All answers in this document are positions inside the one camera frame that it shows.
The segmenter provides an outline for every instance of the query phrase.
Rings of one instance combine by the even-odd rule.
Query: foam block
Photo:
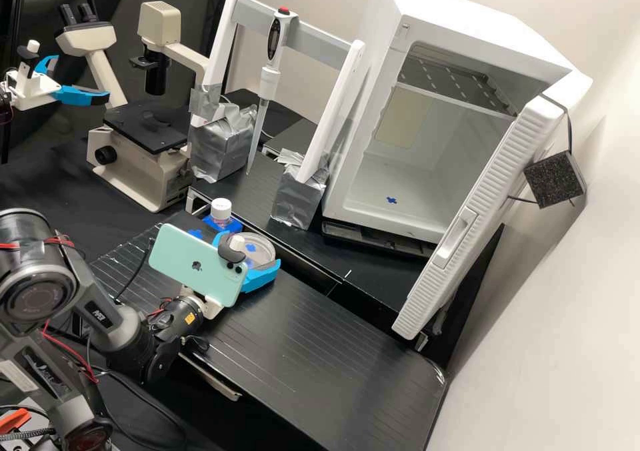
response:
[[[585,193],[585,181],[569,151],[525,168],[525,177],[540,209]]]

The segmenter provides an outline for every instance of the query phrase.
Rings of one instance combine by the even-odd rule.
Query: electronic pipette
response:
[[[287,40],[287,33],[291,21],[298,17],[298,14],[291,12],[286,7],[280,7],[273,14],[273,21],[267,38],[267,64],[262,68],[260,75],[260,90],[258,96],[260,103],[258,105],[258,115],[253,126],[253,138],[251,139],[251,149],[249,150],[249,159],[247,160],[247,174],[251,171],[251,165],[255,158],[255,152],[258,149],[258,142],[262,134],[262,125],[265,122],[265,115],[269,101],[275,97],[275,90],[280,80],[280,59],[282,58],[282,50]]]

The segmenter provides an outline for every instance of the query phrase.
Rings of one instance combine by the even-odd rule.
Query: white bottle cap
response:
[[[40,50],[40,43],[35,39],[30,39],[27,43],[27,49],[31,52],[38,52],[38,50]]]
[[[231,236],[231,240],[229,241],[229,247],[234,251],[244,251],[245,238],[234,234],[233,236]]]
[[[217,197],[211,201],[211,217],[213,219],[229,219],[231,217],[231,201]]]

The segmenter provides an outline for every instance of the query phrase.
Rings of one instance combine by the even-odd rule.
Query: mint green iphone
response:
[[[235,304],[248,270],[245,262],[223,259],[216,247],[171,224],[160,227],[149,265],[227,308]]]

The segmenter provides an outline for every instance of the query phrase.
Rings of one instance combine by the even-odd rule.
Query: white wall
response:
[[[273,7],[286,5],[300,18],[344,39],[356,38],[366,0],[260,0]],[[638,13],[636,0],[472,0],[516,15],[544,35],[582,71],[599,77],[612,49]],[[234,48],[229,91],[257,91],[266,62],[266,38],[240,32]],[[336,71],[285,50],[277,101],[317,122],[337,76]]]
[[[451,384],[428,449],[640,449],[640,25],[594,104],[587,205]]]

